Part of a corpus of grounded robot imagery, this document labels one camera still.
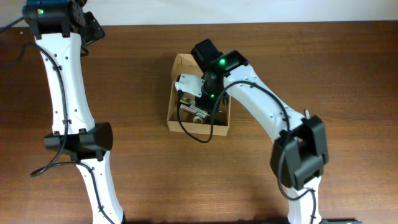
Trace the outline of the clear yellow tape roll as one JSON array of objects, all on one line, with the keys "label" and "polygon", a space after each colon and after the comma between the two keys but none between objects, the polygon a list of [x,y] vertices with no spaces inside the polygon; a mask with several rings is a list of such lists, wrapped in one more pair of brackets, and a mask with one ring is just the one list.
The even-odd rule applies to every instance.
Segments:
[{"label": "clear yellow tape roll", "polygon": [[203,124],[203,118],[195,114],[188,114],[186,121],[188,123]]}]

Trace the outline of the yellow highlighter marker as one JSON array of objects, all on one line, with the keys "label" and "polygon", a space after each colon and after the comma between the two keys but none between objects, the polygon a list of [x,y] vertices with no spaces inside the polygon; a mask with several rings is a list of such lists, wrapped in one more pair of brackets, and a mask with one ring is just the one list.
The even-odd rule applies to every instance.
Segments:
[{"label": "yellow highlighter marker", "polygon": [[186,97],[181,97],[180,102],[183,103],[183,104],[187,104],[187,105],[195,105],[196,104],[195,100],[189,99],[189,98],[186,98]]}]

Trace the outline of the black whiteboard marker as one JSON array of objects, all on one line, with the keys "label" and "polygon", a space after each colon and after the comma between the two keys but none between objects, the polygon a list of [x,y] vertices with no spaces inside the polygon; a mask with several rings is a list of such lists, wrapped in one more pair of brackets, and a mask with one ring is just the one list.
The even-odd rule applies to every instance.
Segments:
[{"label": "black whiteboard marker", "polygon": [[199,108],[197,108],[196,106],[190,105],[180,105],[180,109],[189,112],[191,114],[194,114],[195,116],[199,116],[203,119],[207,119],[207,117],[209,117],[209,114],[206,111],[203,111]]}]

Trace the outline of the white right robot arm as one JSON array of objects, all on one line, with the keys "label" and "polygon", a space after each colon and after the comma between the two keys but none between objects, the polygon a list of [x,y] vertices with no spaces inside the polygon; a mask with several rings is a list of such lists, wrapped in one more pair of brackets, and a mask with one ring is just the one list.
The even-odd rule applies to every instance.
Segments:
[{"label": "white right robot arm", "polygon": [[289,202],[289,223],[321,223],[318,188],[329,161],[325,124],[284,103],[259,78],[237,50],[220,52],[210,39],[197,43],[191,55],[204,74],[202,95],[217,112],[224,95],[240,102],[273,143],[270,166],[282,196]]}]

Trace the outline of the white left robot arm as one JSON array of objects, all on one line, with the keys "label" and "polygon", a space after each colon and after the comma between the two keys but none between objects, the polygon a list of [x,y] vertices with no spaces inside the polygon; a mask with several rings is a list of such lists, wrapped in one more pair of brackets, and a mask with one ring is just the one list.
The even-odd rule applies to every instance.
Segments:
[{"label": "white left robot arm", "polygon": [[[86,99],[81,58],[86,49],[105,36],[86,1],[27,1],[22,8],[35,41],[31,44],[42,56],[52,101],[52,132],[44,138],[45,147],[55,151],[46,166],[33,177],[53,167],[77,167],[86,186],[93,223],[125,223],[126,217],[116,196],[111,175],[110,154],[113,131],[108,122],[95,122]],[[58,158],[66,154],[64,163]]]}]

